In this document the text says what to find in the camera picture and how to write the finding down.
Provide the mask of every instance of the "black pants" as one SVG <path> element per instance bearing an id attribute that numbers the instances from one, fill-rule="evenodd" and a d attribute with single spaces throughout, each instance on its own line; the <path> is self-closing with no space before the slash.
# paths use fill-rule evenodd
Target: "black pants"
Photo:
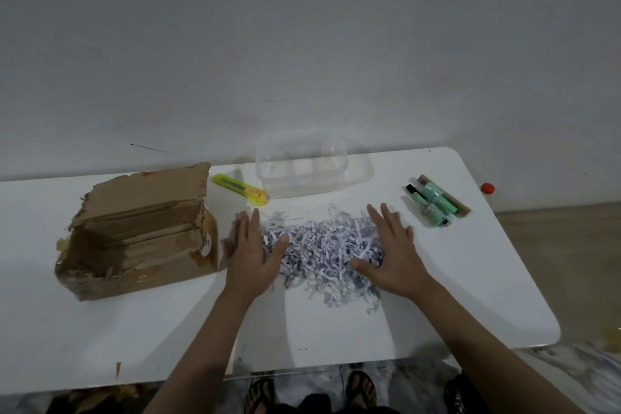
<path id="1" fill-rule="evenodd" d="M 399 414 L 396 410 L 389 407 L 371 407 L 369 409 L 343 409 L 337 414 L 345 413 L 375 413 L 375 414 Z M 330 396 L 327 394 L 309 394 L 304 398 L 302 403 L 297 407 L 288 404 L 277 404 L 273 408 L 268 409 L 267 414 L 332 414 L 332 403 Z"/>

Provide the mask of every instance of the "gray wall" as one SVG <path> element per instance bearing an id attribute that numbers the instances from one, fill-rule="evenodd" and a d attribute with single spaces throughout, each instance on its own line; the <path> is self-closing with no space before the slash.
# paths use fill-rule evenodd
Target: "gray wall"
<path id="1" fill-rule="evenodd" d="M 0 0 L 0 179 L 328 126 L 453 147 L 496 210 L 621 200 L 620 27 L 620 0 Z"/>

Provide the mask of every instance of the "black sandal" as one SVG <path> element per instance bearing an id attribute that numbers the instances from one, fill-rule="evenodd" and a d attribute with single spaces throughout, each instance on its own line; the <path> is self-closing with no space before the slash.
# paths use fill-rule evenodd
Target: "black sandal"
<path id="1" fill-rule="evenodd" d="M 358 375 L 358 386 L 356 386 L 355 388 L 353 387 L 354 375 Z M 365 379 L 367 379 L 368 382 L 371 383 L 371 386 L 373 387 L 373 391 L 375 391 L 375 403 L 371 402 L 371 400 L 369 399 L 369 395 L 366 393 L 365 389 L 362 387 L 363 381 Z M 377 405 L 377 391 L 375 390 L 375 385 L 373 383 L 373 380 L 371 380 L 369 375 L 367 375 L 363 371 L 354 370 L 352 373 L 350 373 L 349 378 L 347 379 L 347 387 L 345 388 L 345 396 L 346 396 L 347 401 L 345 401 L 345 409 L 352 408 L 353 400 L 356 399 L 358 395 L 362 397 L 362 401 L 364 401 L 367 409 L 369 409 L 369 407 L 374 407 Z"/>
<path id="2" fill-rule="evenodd" d="M 259 396 L 253 401 L 252 405 L 248 410 L 246 410 L 246 401 L 248 400 L 248 396 L 255 390 L 255 388 L 259 389 Z M 248 394 L 246 394 L 246 400 L 244 401 L 244 414 L 254 414 L 257 408 L 263 404 L 266 410 L 274 407 L 276 404 L 276 390 L 274 388 L 274 380 L 271 378 L 260 378 L 248 388 Z"/>

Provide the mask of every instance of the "shredded paper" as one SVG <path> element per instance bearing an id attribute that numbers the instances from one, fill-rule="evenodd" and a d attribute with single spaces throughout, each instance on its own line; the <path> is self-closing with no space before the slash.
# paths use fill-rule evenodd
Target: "shredded paper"
<path id="1" fill-rule="evenodd" d="M 377 229 L 370 218 L 338 213 L 322 222 L 291 225 L 270 222 L 263 229 L 266 253 L 271 252 L 283 233 L 289 234 L 289 245 L 280 266 L 287 288 L 306 281 L 309 298 L 320 293 L 328 307 L 364 299 L 372 306 L 369 310 L 377 309 L 379 292 L 348 265 L 354 257 L 367 259 L 374 265 L 382 262 Z"/>

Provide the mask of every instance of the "white table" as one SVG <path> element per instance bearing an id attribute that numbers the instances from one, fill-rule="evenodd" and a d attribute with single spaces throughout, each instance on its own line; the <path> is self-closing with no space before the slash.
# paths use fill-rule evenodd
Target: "white table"
<path id="1" fill-rule="evenodd" d="M 254 164 L 218 172 L 260 185 Z M 472 213 L 447 228 L 427 228 L 402 187 L 425 174 Z M 79 302 L 55 279 L 55 243 L 98 182 L 115 175 L 0 183 L 0 395 L 165 379 L 209 313 L 225 273 L 99 301 Z M 329 206 L 360 215 L 386 202 L 415 228 L 430 272 L 509 347 L 551 344 L 560 329 L 460 157 L 452 149 L 350 156 L 343 189 L 272 200 L 265 216 L 322 220 Z M 243 197 L 208 185 L 207 205 L 220 237 Z M 285 291 L 278 277 L 240 330 L 234 372 L 291 369 L 414 355 L 440 339 L 409 301 L 382 293 L 367 314 L 357 301 L 328 308 L 306 286 Z M 116 376 L 116 364 L 121 362 Z"/>

